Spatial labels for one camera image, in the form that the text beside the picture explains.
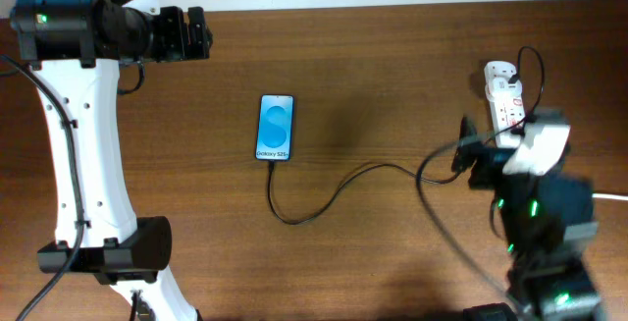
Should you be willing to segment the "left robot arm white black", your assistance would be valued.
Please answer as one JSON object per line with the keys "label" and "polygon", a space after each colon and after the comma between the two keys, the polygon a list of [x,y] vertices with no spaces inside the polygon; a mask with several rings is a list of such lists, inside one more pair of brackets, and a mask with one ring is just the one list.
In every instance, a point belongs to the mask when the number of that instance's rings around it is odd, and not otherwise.
{"label": "left robot arm white black", "polygon": [[117,123],[120,70],[203,60],[212,35],[199,7],[160,0],[16,0],[14,68],[37,88],[57,191],[54,240],[37,253],[58,282],[88,274],[139,320],[197,320],[170,269],[172,229],[139,217],[125,184]]}

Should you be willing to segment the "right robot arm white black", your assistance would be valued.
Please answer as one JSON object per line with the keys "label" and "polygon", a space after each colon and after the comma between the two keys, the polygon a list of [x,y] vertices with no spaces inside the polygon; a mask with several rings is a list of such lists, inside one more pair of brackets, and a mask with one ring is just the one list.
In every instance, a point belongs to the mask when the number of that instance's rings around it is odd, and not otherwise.
{"label": "right robot arm white black", "polygon": [[469,170],[468,185],[494,192],[513,258],[507,272],[510,305],[467,308],[466,320],[603,320],[602,298],[583,262],[597,234],[589,181],[561,174],[570,133],[561,116],[534,116],[518,130],[515,148],[471,141],[474,126],[463,120],[452,163]]}

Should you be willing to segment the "blue Galaxy smartphone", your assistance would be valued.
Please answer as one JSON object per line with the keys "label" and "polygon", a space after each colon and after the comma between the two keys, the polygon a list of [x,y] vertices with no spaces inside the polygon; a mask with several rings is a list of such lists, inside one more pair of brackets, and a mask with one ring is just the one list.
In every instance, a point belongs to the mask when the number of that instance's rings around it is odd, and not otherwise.
{"label": "blue Galaxy smartphone", "polygon": [[264,94],[261,97],[255,158],[288,161],[291,152],[294,97]]}

